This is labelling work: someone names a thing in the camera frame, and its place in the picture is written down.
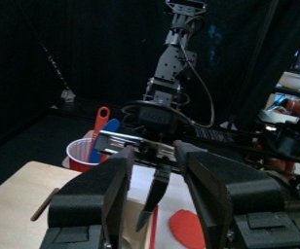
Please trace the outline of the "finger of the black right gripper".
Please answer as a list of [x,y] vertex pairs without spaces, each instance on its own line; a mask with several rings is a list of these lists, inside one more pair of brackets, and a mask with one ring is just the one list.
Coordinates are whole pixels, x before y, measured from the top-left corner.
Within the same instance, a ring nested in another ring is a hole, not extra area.
[[171,183],[171,176],[172,176],[172,167],[169,165],[160,164],[156,169],[145,206],[139,216],[137,225],[136,225],[137,231],[141,231],[144,226],[147,225],[151,216],[153,214],[153,211],[167,193],[168,186]]

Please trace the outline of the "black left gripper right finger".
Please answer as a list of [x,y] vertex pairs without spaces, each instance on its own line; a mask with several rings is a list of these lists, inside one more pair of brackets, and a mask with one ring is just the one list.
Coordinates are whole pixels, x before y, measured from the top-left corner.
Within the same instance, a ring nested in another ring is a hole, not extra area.
[[300,191],[280,176],[183,141],[176,160],[208,249],[300,249]]

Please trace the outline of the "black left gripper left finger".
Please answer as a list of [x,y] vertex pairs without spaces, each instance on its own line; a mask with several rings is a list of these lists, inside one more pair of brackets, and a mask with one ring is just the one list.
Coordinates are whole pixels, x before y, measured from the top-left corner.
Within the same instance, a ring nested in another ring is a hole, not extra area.
[[123,249],[132,168],[127,146],[54,194],[40,249]]

